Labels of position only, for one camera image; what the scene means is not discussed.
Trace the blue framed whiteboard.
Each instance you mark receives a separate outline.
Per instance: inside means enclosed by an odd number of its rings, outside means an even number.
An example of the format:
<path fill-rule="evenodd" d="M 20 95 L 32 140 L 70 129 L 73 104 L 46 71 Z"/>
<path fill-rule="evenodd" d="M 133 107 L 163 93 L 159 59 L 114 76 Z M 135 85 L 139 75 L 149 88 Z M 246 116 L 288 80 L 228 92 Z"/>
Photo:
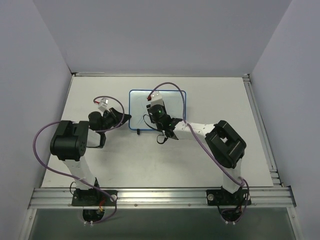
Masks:
<path fill-rule="evenodd" d="M 173 118 L 183 118 L 183 101 L 181 94 L 178 90 L 158 90 L 162 95 L 164 107 L 166 112 Z M 150 102 L 147 100 L 150 89 L 132 89 L 129 92 L 129 128 L 131 130 L 147 130 L 151 131 L 152 128 L 156 129 L 156 125 L 151 122 L 147 105 Z"/>

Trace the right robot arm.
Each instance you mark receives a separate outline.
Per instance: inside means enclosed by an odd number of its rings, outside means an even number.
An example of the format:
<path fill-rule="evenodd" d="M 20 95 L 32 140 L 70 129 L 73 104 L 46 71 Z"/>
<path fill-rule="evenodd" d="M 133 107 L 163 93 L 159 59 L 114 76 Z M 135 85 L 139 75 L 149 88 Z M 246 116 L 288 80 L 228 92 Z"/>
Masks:
<path fill-rule="evenodd" d="M 222 188 L 230 194 L 236 193 L 245 185 L 241 176 L 242 158 L 246 142 L 225 121 L 216 124 L 188 123 L 181 118 L 167 114 L 160 104 L 147 105 L 151 122 L 166 139 L 195 140 L 223 172 Z"/>

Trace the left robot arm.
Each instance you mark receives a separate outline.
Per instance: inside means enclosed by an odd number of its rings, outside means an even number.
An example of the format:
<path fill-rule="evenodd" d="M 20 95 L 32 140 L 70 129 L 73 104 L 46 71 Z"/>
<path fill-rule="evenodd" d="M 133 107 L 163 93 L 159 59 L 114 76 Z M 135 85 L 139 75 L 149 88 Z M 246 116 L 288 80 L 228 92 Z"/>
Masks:
<path fill-rule="evenodd" d="M 113 107 L 103 113 L 93 111 L 87 121 L 74 123 L 62 120 L 57 126 L 50 142 L 50 152 L 62 161 L 75 179 L 74 194 L 78 200 L 103 197 L 97 178 L 91 172 L 85 159 L 88 148 L 101 149 L 106 142 L 106 130 L 120 127 L 132 118 Z"/>

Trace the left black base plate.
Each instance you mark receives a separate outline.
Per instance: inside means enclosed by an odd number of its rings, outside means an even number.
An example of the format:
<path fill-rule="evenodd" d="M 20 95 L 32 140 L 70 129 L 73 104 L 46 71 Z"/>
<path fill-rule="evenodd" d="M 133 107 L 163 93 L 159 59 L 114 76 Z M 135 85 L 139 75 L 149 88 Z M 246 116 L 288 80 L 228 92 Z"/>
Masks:
<path fill-rule="evenodd" d="M 105 193 L 97 191 L 96 189 L 76 189 L 73 192 L 71 205 L 74 207 L 102 207 L 116 205 L 118 192 L 116 190 L 104 190 Z"/>

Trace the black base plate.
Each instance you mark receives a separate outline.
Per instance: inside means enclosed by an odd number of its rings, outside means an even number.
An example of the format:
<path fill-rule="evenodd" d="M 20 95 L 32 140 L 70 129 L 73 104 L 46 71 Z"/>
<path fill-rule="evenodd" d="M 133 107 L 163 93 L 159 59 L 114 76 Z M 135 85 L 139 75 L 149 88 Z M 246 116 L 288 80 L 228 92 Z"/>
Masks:
<path fill-rule="evenodd" d="M 97 191 L 96 189 L 76 189 L 73 192 L 71 205 L 74 207 L 102 207 L 116 205 L 118 192 L 116 190 L 104 190 L 105 193 Z"/>
<path fill-rule="evenodd" d="M 244 206 L 247 195 L 248 190 L 242 188 L 239 188 L 235 193 L 229 193 L 224 188 L 206 190 L 208 206 Z"/>

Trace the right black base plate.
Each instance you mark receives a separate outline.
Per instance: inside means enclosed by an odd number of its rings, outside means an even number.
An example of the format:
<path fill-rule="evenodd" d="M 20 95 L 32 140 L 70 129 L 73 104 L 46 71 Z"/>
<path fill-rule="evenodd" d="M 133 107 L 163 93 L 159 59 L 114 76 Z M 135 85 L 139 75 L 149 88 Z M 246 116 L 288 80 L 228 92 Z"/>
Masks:
<path fill-rule="evenodd" d="M 248 190 L 242 188 L 239 188 L 235 193 L 229 193 L 224 188 L 206 190 L 208 206 L 244 206 L 247 195 Z"/>

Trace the aluminium right side rail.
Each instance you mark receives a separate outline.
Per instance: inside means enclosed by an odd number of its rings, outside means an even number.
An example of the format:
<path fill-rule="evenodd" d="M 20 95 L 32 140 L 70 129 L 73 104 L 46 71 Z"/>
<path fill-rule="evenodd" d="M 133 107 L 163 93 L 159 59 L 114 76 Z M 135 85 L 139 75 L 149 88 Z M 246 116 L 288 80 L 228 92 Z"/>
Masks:
<path fill-rule="evenodd" d="M 270 175 L 272 178 L 273 186 L 274 187 L 284 187 L 284 183 L 281 181 L 281 178 L 280 178 L 280 175 L 278 172 L 278 168 L 277 168 L 277 164 L 276 164 L 276 161 L 275 161 L 275 158 L 274 158 L 271 146 L 270 146 L 270 141 L 267 136 L 266 128 L 265 128 L 265 125 L 264 125 L 256 98 L 255 98 L 250 75 L 245 74 L 242 77 L 242 80 L 243 80 L 246 94 L 248 96 L 250 107 L 251 107 L 251 110 L 253 113 L 254 121 L 255 121 L 257 131 L 258 131 L 258 134 L 260 137 L 263 152 L 266 157 L 266 162 L 269 167 L 269 172 L 270 172 Z"/>

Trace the aluminium rail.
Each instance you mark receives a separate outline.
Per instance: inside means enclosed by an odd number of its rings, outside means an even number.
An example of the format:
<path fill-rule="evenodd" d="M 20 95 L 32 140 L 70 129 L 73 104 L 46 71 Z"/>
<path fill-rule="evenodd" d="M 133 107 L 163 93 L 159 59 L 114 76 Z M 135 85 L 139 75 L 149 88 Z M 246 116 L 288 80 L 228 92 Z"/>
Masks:
<path fill-rule="evenodd" d="M 119 188 L 116 203 L 120 209 L 204 209 L 217 201 L 214 189 L 207 188 Z M 67 188 L 37 188 L 30 209 L 83 209 L 72 206 L 75 198 Z M 249 190 L 252 208 L 291 208 L 296 206 L 289 187 L 253 187 Z"/>
<path fill-rule="evenodd" d="M 267 136 L 266 128 L 265 128 L 265 125 L 264 125 L 256 98 L 255 98 L 250 75 L 245 74 L 242 77 L 242 80 L 243 80 L 246 94 L 248 96 L 250 107 L 251 107 L 251 110 L 253 113 L 254 121 L 255 121 L 257 131 L 258 131 L 258 134 L 260 137 L 263 152 L 266 157 L 266 162 L 269 167 L 269 172 L 270 172 L 270 175 L 272 178 L 273 186 L 274 187 L 284 187 L 284 183 L 281 181 L 281 178 L 280 178 L 280 175 L 278 172 L 278 168 L 277 168 L 277 164 L 276 164 L 276 161 L 275 161 L 275 158 L 274 158 L 271 146 L 270 146 L 270 141 Z"/>

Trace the aluminium front rail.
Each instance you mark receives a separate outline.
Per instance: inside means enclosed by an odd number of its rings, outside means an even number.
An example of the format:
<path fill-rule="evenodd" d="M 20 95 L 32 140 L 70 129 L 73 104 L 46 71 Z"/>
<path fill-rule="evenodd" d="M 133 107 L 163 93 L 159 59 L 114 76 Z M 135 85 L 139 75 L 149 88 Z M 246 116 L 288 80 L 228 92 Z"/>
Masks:
<path fill-rule="evenodd" d="M 119 188 L 116 203 L 120 209 L 204 209 L 217 201 L 214 189 L 207 188 Z M 37 188 L 30 209 L 83 209 L 72 206 L 75 198 L 67 188 Z M 252 208 L 291 208 L 296 206 L 289 187 L 253 187 L 249 190 Z"/>

